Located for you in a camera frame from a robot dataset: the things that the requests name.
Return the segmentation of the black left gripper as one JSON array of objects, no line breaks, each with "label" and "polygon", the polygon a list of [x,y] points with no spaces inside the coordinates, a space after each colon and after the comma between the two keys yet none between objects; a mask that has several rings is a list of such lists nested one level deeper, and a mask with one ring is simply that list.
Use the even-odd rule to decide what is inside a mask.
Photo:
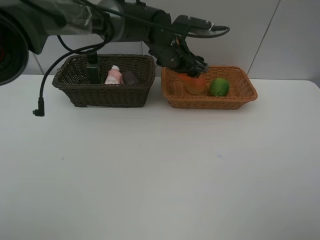
[{"label": "black left gripper", "polygon": [[194,55],[185,38],[172,32],[152,28],[148,35],[148,53],[156,58],[157,65],[176,73],[185,73],[191,78],[199,78],[208,71],[204,58]]}]

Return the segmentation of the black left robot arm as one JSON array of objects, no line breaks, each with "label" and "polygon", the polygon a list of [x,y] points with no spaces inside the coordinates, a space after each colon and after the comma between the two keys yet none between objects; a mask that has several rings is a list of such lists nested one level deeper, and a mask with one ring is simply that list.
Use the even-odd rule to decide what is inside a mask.
[{"label": "black left robot arm", "polygon": [[0,3],[0,83],[6,85],[25,70],[29,54],[40,54],[50,36],[94,34],[98,44],[73,50],[86,53],[110,42],[144,42],[160,66],[192,77],[208,65],[193,54],[186,37],[207,38],[209,21],[170,14],[123,0],[3,0]]}]

